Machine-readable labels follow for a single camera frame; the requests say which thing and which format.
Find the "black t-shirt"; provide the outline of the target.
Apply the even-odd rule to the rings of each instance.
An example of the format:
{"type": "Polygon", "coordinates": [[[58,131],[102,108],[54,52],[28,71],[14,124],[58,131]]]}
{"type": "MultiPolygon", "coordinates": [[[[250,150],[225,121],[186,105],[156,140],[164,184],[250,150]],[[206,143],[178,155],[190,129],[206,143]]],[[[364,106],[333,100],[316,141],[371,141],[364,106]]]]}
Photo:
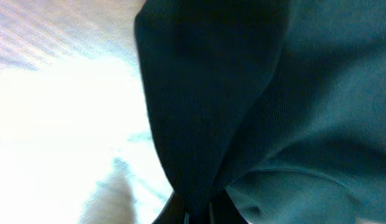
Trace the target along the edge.
{"type": "Polygon", "coordinates": [[[386,223],[386,0],[148,0],[154,145],[189,223],[386,223]]]}

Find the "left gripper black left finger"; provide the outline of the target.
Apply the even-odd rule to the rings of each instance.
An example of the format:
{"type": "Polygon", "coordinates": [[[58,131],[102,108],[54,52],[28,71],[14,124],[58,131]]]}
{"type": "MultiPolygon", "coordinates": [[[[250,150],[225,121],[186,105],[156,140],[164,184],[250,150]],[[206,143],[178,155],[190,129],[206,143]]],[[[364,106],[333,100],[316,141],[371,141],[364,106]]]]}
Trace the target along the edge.
{"type": "Polygon", "coordinates": [[[188,224],[189,216],[181,197],[173,192],[153,224],[188,224]]]}

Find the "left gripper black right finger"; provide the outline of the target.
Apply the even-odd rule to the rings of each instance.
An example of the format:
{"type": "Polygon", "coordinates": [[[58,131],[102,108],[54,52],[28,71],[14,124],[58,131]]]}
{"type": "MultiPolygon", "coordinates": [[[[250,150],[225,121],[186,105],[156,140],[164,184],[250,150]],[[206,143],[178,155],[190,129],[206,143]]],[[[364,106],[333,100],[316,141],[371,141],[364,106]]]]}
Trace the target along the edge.
{"type": "Polygon", "coordinates": [[[210,201],[209,214],[210,224],[248,224],[226,190],[221,191],[210,201]]]}

